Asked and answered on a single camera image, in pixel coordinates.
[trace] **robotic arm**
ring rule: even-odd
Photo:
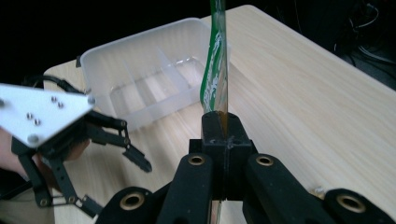
[[[56,77],[33,77],[25,85],[37,81],[54,81],[66,92],[43,91],[36,88],[0,84],[1,126],[13,134],[12,152],[16,154],[28,175],[39,207],[73,204],[90,217],[102,207],[85,196],[79,198],[64,168],[70,148],[91,139],[101,145],[124,147],[123,155],[145,172],[151,171],[149,161],[131,143],[127,122],[92,110],[94,99]],[[106,132],[112,129],[118,134]],[[63,194],[62,199],[51,196],[48,184],[35,166],[32,157],[40,153],[43,162],[53,172]]]

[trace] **metal screw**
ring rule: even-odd
[[[96,99],[93,96],[88,97],[88,104],[94,105],[96,103]]]
[[[312,189],[311,194],[323,200],[324,196],[326,195],[326,190],[323,187],[319,186],[315,189]]]
[[[39,119],[35,119],[35,120],[33,121],[33,124],[34,124],[35,126],[40,125],[40,123],[41,123],[41,121],[40,121]]]
[[[27,141],[30,143],[37,143],[38,142],[38,136],[35,133],[30,134],[27,137]]]
[[[33,114],[32,113],[27,113],[26,114],[26,118],[27,119],[32,119],[33,118]]]

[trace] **clear plastic box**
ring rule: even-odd
[[[199,102],[209,40],[210,27],[187,18],[90,49],[80,58],[87,88],[135,130]]]

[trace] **black cable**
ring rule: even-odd
[[[358,58],[358,60],[364,61],[364,62],[370,64],[372,67],[378,69],[379,71],[387,74],[389,77],[391,77],[393,79],[396,79],[396,75],[395,74],[392,74],[391,72],[386,71],[383,67],[378,66],[377,64],[375,64],[375,62],[367,61],[367,60],[365,60],[365,58],[363,56],[361,56],[361,57],[362,58]]]
[[[378,8],[374,7],[374,6],[371,5],[371,4],[367,4],[366,6],[372,8],[372,9],[376,12],[376,13],[375,13],[375,16],[374,16],[370,21],[367,21],[367,22],[365,22],[365,23],[363,23],[363,24],[357,25],[357,26],[355,27],[355,29],[360,29],[360,28],[366,27],[366,26],[372,24],[373,22],[375,22],[375,21],[378,19],[378,17],[379,17],[379,10],[378,10]]]
[[[396,65],[396,62],[388,59],[388,58],[384,58],[378,55],[373,54],[372,52],[368,51],[364,46],[358,46],[359,51],[361,52],[361,54],[363,54],[363,56],[365,56],[366,58],[369,58],[371,60],[377,61],[379,63],[386,63],[386,64],[390,64],[390,65]]]
[[[84,94],[84,92],[77,90],[70,83],[68,83],[66,80],[60,79],[60,78],[52,76],[52,75],[26,77],[24,79],[24,81],[22,82],[22,85],[35,87],[36,84],[41,81],[51,81],[51,82],[55,83],[58,87],[60,87],[62,90],[67,91],[67,92]]]
[[[355,60],[353,59],[352,55],[351,55],[350,53],[348,53],[346,56],[350,59],[352,65],[353,65],[354,67],[356,67],[356,62],[355,62]]]
[[[298,16],[297,1],[296,0],[294,0],[294,8],[296,10],[296,19],[297,19],[298,29],[300,30],[300,34],[303,35],[303,30],[301,29],[300,19],[299,19],[299,16]]]

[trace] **black bracket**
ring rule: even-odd
[[[108,133],[104,127],[115,129],[118,134]],[[87,139],[101,145],[125,147],[125,157],[145,172],[151,171],[151,164],[145,159],[145,155],[131,144],[127,122],[91,111],[38,148],[29,148],[18,139],[12,139],[12,152],[18,155],[32,183],[35,202],[39,207],[73,204],[90,217],[95,217],[101,212],[102,206],[89,196],[85,195],[82,199],[77,196],[63,164],[72,146]],[[43,162],[51,168],[63,196],[51,195],[48,183],[32,159],[36,153],[40,153],[44,158]]]

